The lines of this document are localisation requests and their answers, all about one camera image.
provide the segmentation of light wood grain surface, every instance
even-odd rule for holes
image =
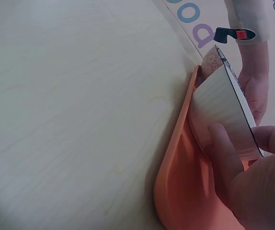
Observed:
[[[150,0],[0,0],[0,230],[162,229],[198,60]]]

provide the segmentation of finger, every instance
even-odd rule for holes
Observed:
[[[214,151],[208,153],[213,170],[217,170],[226,188],[244,167],[240,161],[227,132],[220,124],[211,125],[209,133],[212,139]]]
[[[213,145],[205,147],[204,152],[207,156],[211,155],[211,154],[216,154],[216,151],[215,151]],[[219,199],[223,202],[223,204],[228,207],[227,190],[226,190],[225,185],[223,183],[222,176],[221,176],[221,174],[220,174],[217,167],[212,166],[212,168],[213,168],[215,193],[219,197]]]
[[[261,120],[262,120],[264,114],[262,114],[262,113],[259,112],[259,111],[254,111],[254,112],[252,113],[252,115],[253,115],[253,118],[254,118],[254,120],[255,120],[255,122],[256,122],[256,125],[259,126],[260,123],[261,123]]]
[[[275,126],[254,127],[252,132],[261,149],[275,153]]]

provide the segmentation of orange tray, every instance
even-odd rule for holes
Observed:
[[[168,230],[244,230],[214,190],[212,167],[191,132],[187,112],[201,70],[196,66],[154,186]]]

